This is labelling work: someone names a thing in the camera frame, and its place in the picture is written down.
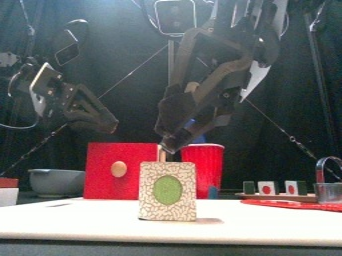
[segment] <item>table surface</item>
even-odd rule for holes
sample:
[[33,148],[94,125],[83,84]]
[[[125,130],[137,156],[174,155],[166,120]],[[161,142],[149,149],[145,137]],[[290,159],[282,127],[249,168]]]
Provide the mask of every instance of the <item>table surface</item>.
[[0,208],[2,239],[342,247],[342,213],[197,200],[196,222],[142,221],[140,202],[63,199]]

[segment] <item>red dot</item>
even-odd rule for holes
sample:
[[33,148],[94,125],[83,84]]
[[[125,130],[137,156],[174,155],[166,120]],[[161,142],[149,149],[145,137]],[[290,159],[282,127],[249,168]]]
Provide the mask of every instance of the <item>red dot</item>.
[[296,189],[294,189],[294,186],[293,186],[293,185],[289,186],[289,192],[290,192],[292,195],[293,195],[294,192],[296,192]]
[[272,188],[270,188],[270,186],[264,186],[264,187],[262,187],[262,192],[264,192],[264,194],[269,195],[269,194],[272,193]]

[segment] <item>black backdrop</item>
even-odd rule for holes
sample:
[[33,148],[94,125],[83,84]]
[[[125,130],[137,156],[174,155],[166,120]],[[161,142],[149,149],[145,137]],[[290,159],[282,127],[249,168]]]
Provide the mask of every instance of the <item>black backdrop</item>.
[[[30,187],[30,168],[85,170],[87,143],[91,141],[161,141],[154,125],[157,105],[164,97],[169,75],[168,47],[135,70],[168,45],[168,40],[152,30],[133,1],[25,1],[31,23],[42,3],[34,55],[49,56],[49,42],[69,21],[89,21],[90,35],[79,58],[63,68],[55,68],[65,73],[69,82],[89,86],[121,120],[121,124],[114,135],[65,129],[9,174],[11,177],[21,177],[23,188]],[[268,79],[250,96],[250,100],[288,133],[315,151],[319,158],[340,156],[342,145],[341,11],[341,2],[333,1],[327,27],[317,33],[335,130],[327,129],[327,109],[316,77],[305,11],[300,5],[294,5],[289,12],[290,25],[282,38],[281,57],[273,65]],[[205,20],[209,15],[205,4],[200,5],[200,13]],[[29,37],[19,1],[0,2],[0,24],[0,52],[11,51],[23,55]],[[19,106],[18,125],[23,125],[33,122],[33,106],[26,95],[21,96],[21,104],[15,104],[7,97],[7,84],[14,72],[15,69],[0,68],[0,121],[10,122],[14,106]],[[133,75],[121,82],[131,72]],[[25,132],[0,129],[2,170],[50,134],[51,129],[46,123]],[[335,145],[331,145],[332,133],[336,134]],[[221,143],[226,147],[224,188],[241,189],[244,180],[277,180],[281,187],[285,180],[306,180],[309,186],[315,183],[316,161],[298,150],[289,138],[246,102],[238,106],[230,125],[216,129],[206,136],[209,142]]]

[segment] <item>dotted pattern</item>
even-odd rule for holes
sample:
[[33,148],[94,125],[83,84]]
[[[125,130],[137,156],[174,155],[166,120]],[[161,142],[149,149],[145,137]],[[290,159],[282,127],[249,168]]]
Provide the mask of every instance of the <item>dotted pattern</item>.
[[194,163],[144,162],[141,165],[140,218],[196,221],[196,181]]

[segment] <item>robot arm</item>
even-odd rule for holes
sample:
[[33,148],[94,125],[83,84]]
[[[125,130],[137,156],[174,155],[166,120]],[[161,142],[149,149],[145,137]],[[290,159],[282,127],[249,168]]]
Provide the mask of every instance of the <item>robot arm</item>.
[[66,83],[47,62],[41,66],[30,58],[11,79],[9,95],[18,91],[30,94],[38,118],[53,126],[67,123],[73,129],[115,132],[119,121],[93,92],[83,84]]
[[[274,20],[281,17],[284,21],[288,3],[281,1],[281,5],[270,0],[237,1],[234,17],[241,17],[229,27],[226,8],[230,1],[218,0],[213,26],[186,32],[172,83],[160,102],[156,126],[157,133],[164,136],[161,145],[169,153],[174,154],[200,135],[229,124],[236,104],[246,97],[248,90],[257,86],[250,84],[253,73],[258,73],[258,77],[266,76],[280,52],[280,33],[274,28],[278,23]],[[200,56],[212,60],[213,71],[201,82],[194,82],[192,69]],[[261,70],[266,70],[253,70],[254,62]],[[196,122],[188,126],[190,119]]]
[[83,84],[62,81],[62,74],[49,63],[42,66],[30,85],[30,94],[42,118],[59,113],[71,128],[114,133],[119,123],[115,116]]

